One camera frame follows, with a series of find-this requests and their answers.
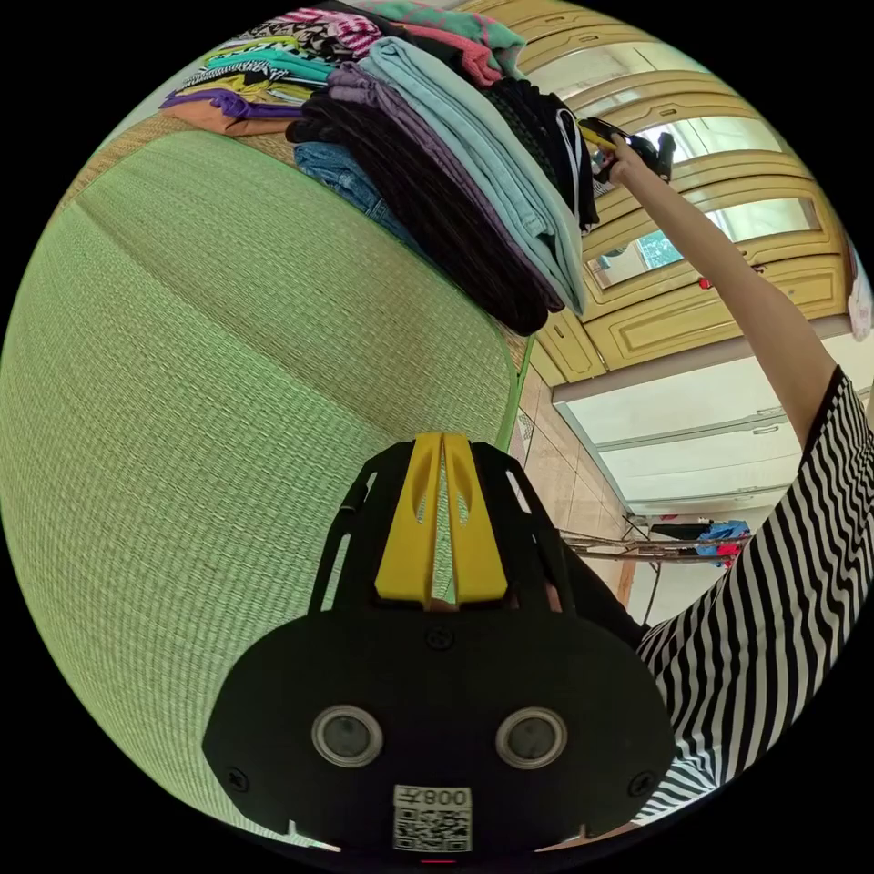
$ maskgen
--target floor tile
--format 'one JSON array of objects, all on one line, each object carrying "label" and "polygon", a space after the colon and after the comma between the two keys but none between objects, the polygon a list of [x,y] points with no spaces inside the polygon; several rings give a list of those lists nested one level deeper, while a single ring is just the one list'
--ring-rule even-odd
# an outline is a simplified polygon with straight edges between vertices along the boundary
[{"label": "floor tile", "polygon": [[604,475],[598,470],[598,465],[595,464],[592,456],[589,455],[581,443],[579,443],[577,453],[576,472],[583,477],[585,484],[597,495],[598,500],[602,500],[601,496],[604,494],[605,488]]},{"label": "floor tile", "polygon": [[567,530],[576,534],[598,534],[601,517],[601,502],[579,475],[574,481],[574,496],[571,512],[567,518]]},{"label": "floor tile", "polygon": [[522,425],[519,422],[519,418],[517,415],[516,421],[513,423],[513,433],[510,435],[510,448],[507,450],[507,454],[512,455],[512,457],[524,467],[525,455],[527,453],[527,447],[525,446],[522,437]]},{"label": "floor tile", "polygon": [[618,524],[627,527],[624,516],[625,508],[619,501],[616,492],[613,491],[613,488],[607,482],[604,483],[604,491],[601,494],[601,504]]},{"label": "floor tile", "polygon": [[580,441],[576,434],[571,431],[570,425],[553,406],[553,390],[545,382],[540,389],[537,418],[534,421],[537,427],[549,438],[552,445],[564,456],[571,468],[576,470]]},{"label": "floor tile", "polygon": [[566,528],[574,497],[574,470],[535,425],[525,475],[556,528]]},{"label": "floor tile", "polygon": [[537,404],[540,402],[540,390],[546,385],[540,374],[529,367],[525,374],[525,382],[522,384],[522,397],[519,400],[519,409],[528,413],[532,420],[537,418]]}]

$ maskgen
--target black and white striped sleeve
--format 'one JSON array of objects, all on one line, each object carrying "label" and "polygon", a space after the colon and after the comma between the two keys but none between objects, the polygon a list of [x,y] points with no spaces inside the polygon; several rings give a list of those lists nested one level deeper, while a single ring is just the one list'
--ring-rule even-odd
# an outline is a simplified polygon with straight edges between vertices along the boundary
[{"label": "black and white striped sleeve", "polygon": [[874,578],[874,432],[837,368],[798,477],[737,562],[638,653],[676,734],[644,823],[726,783],[815,695]]}]

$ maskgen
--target screw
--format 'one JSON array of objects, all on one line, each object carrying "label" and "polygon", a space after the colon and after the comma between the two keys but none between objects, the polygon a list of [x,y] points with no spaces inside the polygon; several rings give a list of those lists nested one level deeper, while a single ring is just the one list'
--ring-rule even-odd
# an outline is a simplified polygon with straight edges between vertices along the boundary
[{"label": "screw", "polygon": [[632,798],[645,795],[653,786],[656,775],[652,771],[642,771],[628,784],[628,794]]},{"label": "screw", "polygon": [[229,767],[225,779],[235,792],[249,791],[249,778],[238,767]]},{"label": "screw", "polygon": [[425,632],[425,643],[431,649],[449,649],[455,642],[455,635],[443,625],[433,625]]}]

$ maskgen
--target orange fabric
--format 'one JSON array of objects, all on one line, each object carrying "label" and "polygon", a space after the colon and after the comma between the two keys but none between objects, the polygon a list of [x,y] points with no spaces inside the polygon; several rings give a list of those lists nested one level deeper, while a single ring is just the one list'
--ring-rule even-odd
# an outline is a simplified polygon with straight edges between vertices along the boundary
[{"label": "orange fabric", "polygon": [[252,134],[278,134],[289,126],[287,118],[234,118],[226,116],[208,100],[192,100],[161,109],[161,114],[187,121],[190,125],[226,137],[245,137]]}]

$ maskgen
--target pink folded clothing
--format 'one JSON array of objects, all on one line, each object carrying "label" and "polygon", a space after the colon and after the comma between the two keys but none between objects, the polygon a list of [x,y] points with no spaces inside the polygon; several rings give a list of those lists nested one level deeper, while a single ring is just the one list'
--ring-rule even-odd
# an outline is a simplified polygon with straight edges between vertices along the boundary
[{"label": "pink folded clothing", "polygon": [[454,34],[451,30],[438,30],[436,27],[424,27],[400,22],[401,26],[416,36],[427,36],[436,39],[447,46],[461,49],[462,66],[470,74],[471,79],[480,87],[487,88],[501,78],[501,71],[489,66],[492,50],[482,43],[474,43],[466,36]]}]

